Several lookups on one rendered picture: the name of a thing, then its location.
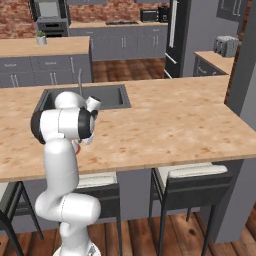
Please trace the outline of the grey sink tap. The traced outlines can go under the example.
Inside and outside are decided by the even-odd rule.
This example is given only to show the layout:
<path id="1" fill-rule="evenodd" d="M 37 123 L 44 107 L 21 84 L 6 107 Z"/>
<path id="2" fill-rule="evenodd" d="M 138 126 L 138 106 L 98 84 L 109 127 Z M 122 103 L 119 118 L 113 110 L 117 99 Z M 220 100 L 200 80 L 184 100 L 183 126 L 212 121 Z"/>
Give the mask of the grey sink tap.
<path id="1" fill-rule="evenodd" d="M 83 96 L 83 87 L 82 87 L 82 69 L 79 69 L 78 72 L 78 88 L 79 88 L 79 94 L 82 98 L 84 98 Z"/>

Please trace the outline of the black coffee machine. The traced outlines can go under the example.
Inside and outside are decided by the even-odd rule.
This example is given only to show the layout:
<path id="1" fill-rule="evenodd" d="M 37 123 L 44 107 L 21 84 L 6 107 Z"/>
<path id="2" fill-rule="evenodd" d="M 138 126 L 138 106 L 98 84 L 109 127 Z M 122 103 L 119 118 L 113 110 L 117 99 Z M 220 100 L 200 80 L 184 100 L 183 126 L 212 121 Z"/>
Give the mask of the black coffee machine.
<path id="1" fill-rule="evenodd" d="M 167 23 L 169 16 L 170 8 L 168 6 L 159 6 L 158 7 L 158 21 L 160 23 Z"/>

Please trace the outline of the black and steel oven stack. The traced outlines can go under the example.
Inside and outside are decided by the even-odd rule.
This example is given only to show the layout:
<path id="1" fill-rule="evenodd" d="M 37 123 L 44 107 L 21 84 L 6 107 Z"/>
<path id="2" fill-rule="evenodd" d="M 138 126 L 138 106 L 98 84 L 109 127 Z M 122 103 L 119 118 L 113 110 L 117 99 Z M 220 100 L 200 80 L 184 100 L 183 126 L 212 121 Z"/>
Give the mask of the black and steel oven stack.
<path id="1" fill-rule="evenodd" d="M 68 37 L 71 24 L 66 0 L 28 0 L 36 30 L 47 37 Z"/>

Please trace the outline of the grey cupboard run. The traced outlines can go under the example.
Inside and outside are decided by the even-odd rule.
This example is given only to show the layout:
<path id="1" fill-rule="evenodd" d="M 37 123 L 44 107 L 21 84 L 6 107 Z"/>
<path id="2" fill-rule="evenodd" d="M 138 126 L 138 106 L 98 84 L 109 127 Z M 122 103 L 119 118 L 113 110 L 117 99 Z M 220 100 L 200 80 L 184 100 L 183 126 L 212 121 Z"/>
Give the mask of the grey cupboard run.
<path id="1" fill-rule="evenodd" d="M 166 25 L 127 25 L 71 28 L 71 36 L 89 36 L 92 59 L 122 60 L 162 58 Z"/>

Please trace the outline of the grey island cupboards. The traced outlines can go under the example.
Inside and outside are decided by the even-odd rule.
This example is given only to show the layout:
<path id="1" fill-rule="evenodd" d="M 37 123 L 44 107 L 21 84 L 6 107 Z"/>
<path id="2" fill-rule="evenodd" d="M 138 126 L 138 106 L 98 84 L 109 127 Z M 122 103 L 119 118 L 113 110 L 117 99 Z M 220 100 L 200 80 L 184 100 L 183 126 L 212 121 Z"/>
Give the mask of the grey island cupboards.
<path id="1" fill-rule="evenodd" d="M 89 54 L 0 58 L 0 88 L 94 81 Z"/>

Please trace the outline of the black microwave oven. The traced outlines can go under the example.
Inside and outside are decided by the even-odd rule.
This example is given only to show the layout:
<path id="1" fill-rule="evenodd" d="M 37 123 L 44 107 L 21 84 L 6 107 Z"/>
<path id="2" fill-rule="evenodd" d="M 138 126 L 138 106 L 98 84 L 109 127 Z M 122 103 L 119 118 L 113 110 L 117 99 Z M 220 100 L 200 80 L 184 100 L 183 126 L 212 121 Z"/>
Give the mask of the black microwave oven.
<path id="1" fill-rule="evenodd" d="M 141 9 L 140 21 L 141 22 L 157 22 L 159 20 L 159 12 L 157 9 Z"/>

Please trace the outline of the dark grey sink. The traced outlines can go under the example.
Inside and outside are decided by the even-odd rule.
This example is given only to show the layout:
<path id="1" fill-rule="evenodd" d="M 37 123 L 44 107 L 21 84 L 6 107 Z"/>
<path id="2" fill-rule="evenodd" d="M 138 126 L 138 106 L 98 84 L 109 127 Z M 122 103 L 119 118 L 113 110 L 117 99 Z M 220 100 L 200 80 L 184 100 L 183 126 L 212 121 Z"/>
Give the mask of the dark grey sink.
<path id="1" fill-rule="evenodd" d="M 54 108 L 55 98 L 64 91 L 79 93 L 78 87 L 64 87 L 45 89 L 35 108 L 38 110 L 49 110 Z M 130 108 L 130 100 L 124 84 L 89 86 L 83 88 L 83 96 L 95 96 L 101 100 L 101 110 Z"/>

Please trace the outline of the grey cupboards under side counter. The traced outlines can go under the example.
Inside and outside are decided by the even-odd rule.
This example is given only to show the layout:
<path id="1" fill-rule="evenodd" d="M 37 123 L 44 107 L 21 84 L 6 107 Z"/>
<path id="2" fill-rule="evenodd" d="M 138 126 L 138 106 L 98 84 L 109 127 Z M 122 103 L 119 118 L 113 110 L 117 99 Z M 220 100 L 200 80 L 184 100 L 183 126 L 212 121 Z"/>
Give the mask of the grey cupboards under side counter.
<path id="1" fill-rule="evenodd" d="M 194 76 L 215 76 L 224 75 L 224 72 L 217 70 L 199 56 L 195 57 Z"/>

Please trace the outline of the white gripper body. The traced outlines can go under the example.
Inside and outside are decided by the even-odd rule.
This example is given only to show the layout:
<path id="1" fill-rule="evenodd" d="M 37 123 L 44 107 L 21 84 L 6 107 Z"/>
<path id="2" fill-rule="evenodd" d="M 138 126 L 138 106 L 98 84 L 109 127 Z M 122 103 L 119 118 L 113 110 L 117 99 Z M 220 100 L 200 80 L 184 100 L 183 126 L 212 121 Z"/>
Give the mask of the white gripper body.
<path id="1" fill-rule="evenodd" d="M 81 143 L 86 144 L 86 145 L 89 145 L 89 144 L 92 143 L 93 139 L 94 139 L 94 134 L 92 134 L 89 138 L 82 139 L 82 140 L 81 140 Z"/>

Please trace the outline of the small potted plant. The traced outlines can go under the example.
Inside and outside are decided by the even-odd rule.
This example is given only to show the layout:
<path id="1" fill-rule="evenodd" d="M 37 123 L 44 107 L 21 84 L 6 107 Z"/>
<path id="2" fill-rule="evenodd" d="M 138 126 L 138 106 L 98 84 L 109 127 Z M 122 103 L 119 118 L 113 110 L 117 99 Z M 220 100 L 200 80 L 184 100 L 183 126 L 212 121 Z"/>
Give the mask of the small potted plant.
<path id="1" fill-rule="evenodd" d="M 36 34 L 36 39 L 37 39 L 37 43 L 39 45 L 46 45 L 47 44 L 47 39 L 46 39 L 46 35 L 43 31 L 39 30 Z"/>

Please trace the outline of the silver toaster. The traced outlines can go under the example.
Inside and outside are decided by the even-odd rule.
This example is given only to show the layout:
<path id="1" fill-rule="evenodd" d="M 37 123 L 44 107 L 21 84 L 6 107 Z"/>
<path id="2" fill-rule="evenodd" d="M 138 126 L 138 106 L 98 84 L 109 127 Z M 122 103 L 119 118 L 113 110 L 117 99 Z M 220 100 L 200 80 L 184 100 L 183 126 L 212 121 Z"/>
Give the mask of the silver toaster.
<path id="1" fill-rule="evenodd" d="M 217 36 L 213 51 L 222 57 L 234 57 L 239 45 L 239 39 L 232 36 Z"/>

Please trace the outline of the dark grey fridge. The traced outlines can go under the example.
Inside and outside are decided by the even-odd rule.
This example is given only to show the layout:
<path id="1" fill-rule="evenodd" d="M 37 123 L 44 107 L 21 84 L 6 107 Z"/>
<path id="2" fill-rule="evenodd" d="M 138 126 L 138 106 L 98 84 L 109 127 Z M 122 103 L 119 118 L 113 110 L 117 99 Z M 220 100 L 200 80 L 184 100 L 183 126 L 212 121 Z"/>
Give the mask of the dark grey fridge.
<path id="1" fill-rule="evenodd" d="M 195 52 L 213 49 L 217 36 L 235 36 L 238 22 L 222 18 L 228 0 L 170 0 L 165 50 L 165 78 L 193 75 Z"/>

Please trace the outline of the grey wall cupboard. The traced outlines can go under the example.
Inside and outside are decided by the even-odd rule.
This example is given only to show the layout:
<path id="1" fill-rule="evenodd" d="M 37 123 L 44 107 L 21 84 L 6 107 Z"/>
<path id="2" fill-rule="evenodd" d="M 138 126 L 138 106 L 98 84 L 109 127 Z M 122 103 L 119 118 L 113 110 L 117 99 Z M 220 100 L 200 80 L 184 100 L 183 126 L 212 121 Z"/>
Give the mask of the grey wall cupboard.
<path id="1" fill-rule="evenodd" d="M 247 4 L 248 0 L 219 0 L 216 16 L 240 22 L 243 20 Z"/>

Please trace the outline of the black hob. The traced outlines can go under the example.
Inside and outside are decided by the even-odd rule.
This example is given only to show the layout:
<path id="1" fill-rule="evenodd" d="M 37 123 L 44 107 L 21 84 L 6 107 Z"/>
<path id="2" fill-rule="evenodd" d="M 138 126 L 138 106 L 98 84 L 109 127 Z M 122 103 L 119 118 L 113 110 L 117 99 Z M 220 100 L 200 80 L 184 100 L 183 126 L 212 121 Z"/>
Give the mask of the black hob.
<path id="1" fill-rule="evenodd" d="M 137 21 L 109 21 L 105 22 L 107 26 L 125 26 L 125 25 L 138 25 L 139 23 Z"/>

